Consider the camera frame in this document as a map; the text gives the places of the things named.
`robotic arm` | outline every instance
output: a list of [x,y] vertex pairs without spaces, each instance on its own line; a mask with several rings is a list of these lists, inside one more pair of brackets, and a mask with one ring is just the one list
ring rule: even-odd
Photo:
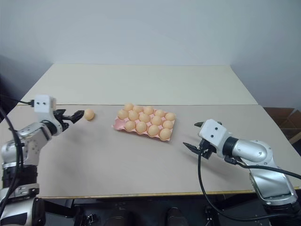
[[9,196],[0,225],[42,226],[45,224],[43,201],[36,197],[39,194],[37,166],[40,151],[52,136],[58,136],[69,127],[69,124],[63,120],[76,123],[84,114],[84,111],[77,111],[72,116],[64,116],[65,110],[56,110],[55,98],[47,95],[36,96],[34,111],[40,122],[35,122],[17,132],[22,143],[24,158],[23,169],[20,172],[16,172],[16,165],[19,163],[16,162],[15,141],[7,142],[1,149],[3,158],[1,201],[6,196],[16,173],[18,173],[18,183]]
[[[198,134],[202,138],[199,146],[184,143],[194,153],[209,159],[214,152],[231,164],[241,161],[247,166],[279,168],[274,162],[273,151],[268,144],[258,140],[234,138],[220,122],[212,119],[195,125],[201,128]],[[297,202],[297,194],[285,174],[265,169],[250,169],[250,180],[268,213],[299,213],[300,215],[301,208]],[[290,225],[286,224],[287,218],[274,218],[270,221],[272,225]]]

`brown egg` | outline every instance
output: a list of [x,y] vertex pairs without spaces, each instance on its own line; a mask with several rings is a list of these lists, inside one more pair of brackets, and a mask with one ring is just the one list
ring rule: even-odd
[[167,113],[167,114],[165,115],[165,118],[166,118],[166,120],[173,121],[173,120],[175,120],[175,114],[169,112],[169,113]]
[[146,131],[146,129],[147,129],[147,125],[145,122],[140,121],[137,123],[137,125],[136,125],[137,133],[144,133]]
[[128,112],[121,109],[117,112],[117,117],[120,118],[121,120],[124,120],[125,118],[128,117]]
[[164,117],[165,112],[163,110],[156,110],[155,116]]
[[148,114],[142,113],[139,116],[139,120],[143,122],[149,122],[151,120],[151,117]]
[[142,106],[139,106],[139,105],[135,105],[133,107],[133,111],[139,113],[139,112],[142,112],[143,111],[143,107]]
[[135,111],[130,111],[128,113],[128,118],[131,120],[131,121],[135,121],[139,118],[139,114]]
[[124,128],[127,131],[131,131],[132,129],[136,128],[136,123],[134,121],[127,121],[126,124],[124,125]]
[[162,129],[160,131],[159,137],[161,138],[161,140],[167,140],[170,138],[170,135],[171,135],[170,129]]
[[127,103],[124,105],[123,109],[126,111],[130,111],[133,109],[133,107],[134,107],[134,105],[132,103]]
[[162,126],[166,129],[172,129],[174,127],[174,124],[172,121],[166,120],[163,122]]
[[154,108],[152,106],[146,106],[143,110],[144,113],[146,114],[153,114],[154,113]]
[[151,123],[152,123],[153,125],[159,126],[159,125],[162,124],[162,119],[161,119],[161,117],[159,117],[159,116],[154,116],[154,117],[151,119]]
[[150,137],[154,137],[155,135],[157,135],[159,133],[159,127],[157,125],[152,125],[149,127],[149,129],[147,130],[147,133]]
[[94,118],[94,111],[92,109],[86,109],[84,112],[84,118],[88,121]]

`pink egg tray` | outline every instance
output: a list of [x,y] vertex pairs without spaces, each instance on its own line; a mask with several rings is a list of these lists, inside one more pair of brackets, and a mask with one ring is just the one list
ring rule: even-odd
[[[150,116],[150,121],[149,121],[149,122],[146,122],[147,129],[146,129],[146,131],[143,132],[143,133],[138,133],[138,132],[136,131],[136,129],[132,129],[132,130],[127,130],[127,129],[125,129],[125,124],[126,124],[126,122],[130,121],[130,119],[129,119],[128,117],[125,118],[125,119],[123,119],[123,120],[120,119],[120,118],[118,118],[118,117],[116,117],[116,118],[115,118],[115,124],[112,125],[112,127],[113,127],[114,129],[116,129],[116,130],[125,130],[125,131],[127,131],[127,132],[134,132],[134,133],[136,133],[136,134],[138,134],[138,135],[146,134],[146,135],[148,135],[149,137],[151,137],[151,136],[148,134],[148,130],[149,130],[149,127],[152,125],[151,120],[152,120],[152,118],[155,116],[154,113],[155,113],[157,110],[158,110],[158,109],[154,109],[153,114],[149,114],[149,116]],[[169,140],[170,140],[170,137],[171,137],[171,134],[172,134],[172,132],[173,132],[173,128],[169,129],[169,130],[170,130],[170,137],[169,137],[168,139],[165,139],[165,140],[161,139],[161,137],[160,137],[159,135],[160,135],[160,131],[163,129],[162,124],[164,123],[164,121],[166,121],[166,118],[163,116],[163,117],[161,117],[161,119],[162,119],[162,123],[161,123],[161,125],[158,125],[159,133],[156,134],[155,136],[152,136],[151,138],[156,137],[156,138],[159,138],[161,141],[169,141]],[[139,122],[141,122],[141,121],[140,121],[139,119],[137,119],[137,120],[135,120],[134,122],[135,122],[136,125],[137,125],[137,123],[139,123]]]

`floor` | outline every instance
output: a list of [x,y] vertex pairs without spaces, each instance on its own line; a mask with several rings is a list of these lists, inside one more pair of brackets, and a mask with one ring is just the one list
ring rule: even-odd
[[[211,196],[213,201],[221,201],[224,196]],[[203,196],[157,197],[157,198],[127,198],[123,200],[76,200],[75,203],[84,207],[86,215],[96,214],[99,221],[94,226],[103,226],[105,220],[112,212],[126,209],[134,213],[137,226],[163,226],[166,211],[171,207],[178,207],[187,218],[190,226],[204,226],[207,223],[205,206],[207,202]],[[227,209],[229,215],[238,217],[255,217],[264,215],[262,205],[258,200],[250,201],[244,205]],[[260,222],[234,222],[219,216],[221,226],[268,226],[267,220]],[[73,219],[47,214],[47,226],[72,226]]]
[[293,147],[301,156],[301,140],[298,140],[296,143],[294,143]]

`egg tray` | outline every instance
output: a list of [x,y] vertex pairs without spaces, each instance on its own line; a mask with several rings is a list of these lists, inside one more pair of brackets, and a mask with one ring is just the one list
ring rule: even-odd
[[[112,125],[112,127],[113,127],[114,129],[116,129],[116,130],[125,130],[126,132],[135,132],[135,133],[138,134],[138,135],[146,134],[147,136],[151,137],[151,136],[147,133],[147,131],[148,131],[149,127],[152,125],[151,120],[152,120],[152,118],[155,116],[154,113],[149,115],[149,116],[150,116],[150,121],[149,121],[149,122],[146,122],[147,129],[146,129],[146,131],[143,132],[143,133],[138,133],[135,129],[132,129],[132,130],[127,130],[127,129],[125,129],[124,125],[125,125],[125,123],[126,123],[127,121],[130,121],[129,118],[125,118],[124,120],[121,120],[120,118],[116,117],[116,118],[115,118],[115,124]],[[162,119],[162,124],[163,124],[163,122],[164,122],[166,119],[165,119],[165,117],[161,117],[161,119]],[[158,127],[159,127],[159,133],[160,133],[160,131],[163,129],[162,124],[158,126]],[[160,136],[159,136],[159,133],[158,133],[157,135],[151,137],[151,138],[156,137],[156,138],[159,138],[161,141],[169,141],[169,140],[170,140],[170,138],[167,139],[167,140],[162,140],[162,139],[160,138]],[[171,137],[171,135],[172,135],[172,133],[173,133],[173,128],[170,129],[170,133],[171,133],[171,134],[170,134],[170,137]]]

